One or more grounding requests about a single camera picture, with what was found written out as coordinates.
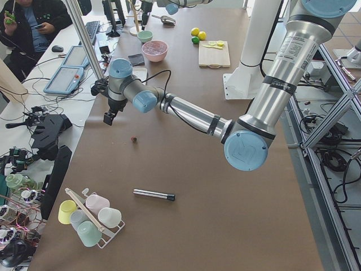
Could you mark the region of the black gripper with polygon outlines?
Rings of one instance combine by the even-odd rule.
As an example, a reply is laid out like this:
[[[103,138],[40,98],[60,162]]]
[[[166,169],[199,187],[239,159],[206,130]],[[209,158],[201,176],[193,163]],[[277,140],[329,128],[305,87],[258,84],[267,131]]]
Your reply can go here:
[[[108,98],[109,111],[104,113],[103,122],[112,125],[118,112],[122,112],[127,104],[127,99],[114,100]]]
[[[154,1],[142,1],[140,9],[142,10],[142,27],[145,27],[148,23],[148,19],[152,12]]]

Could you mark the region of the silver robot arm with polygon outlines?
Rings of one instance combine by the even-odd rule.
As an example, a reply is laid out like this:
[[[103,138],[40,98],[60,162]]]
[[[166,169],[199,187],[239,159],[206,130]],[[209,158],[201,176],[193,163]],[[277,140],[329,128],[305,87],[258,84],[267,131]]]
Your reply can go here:
[[[151,72],[171,70],[166,90],[165,75],[147,88],[159,91],[162,103],[147,113],[129,104],[111,126],[104,126],[104,153],[116,170],[128,172],[235,173],[243,168],[253,174],[285,172],[292,164],[282,137],[269,144],[278,121],[303,75],[303,62],[316,49],[317,27],[292,21],[283,50],[303,38],[295,62],[276,58],[269,73],[256,84],[256,98],[227,100],[221,92],[221,71],[200,68],[198,47],[189,41],[188,29],[205,24],[215,38],[228,42],[231,59],[245,33],[245,16],[239,10],[189,10],[177,16],[174,29],[152,22],[158,40],[168,44],[166,58],[149,64]]]
[[[152,12],[153,4],[156,3],[158,7],[166,8],[166,11],[169,15],[174,15],[178,12],[180,8],[191,8],[193,6],[208,4],[212,0],[144,0],[141,1],[142,10],[142,29],[145,29],[148,19]]]

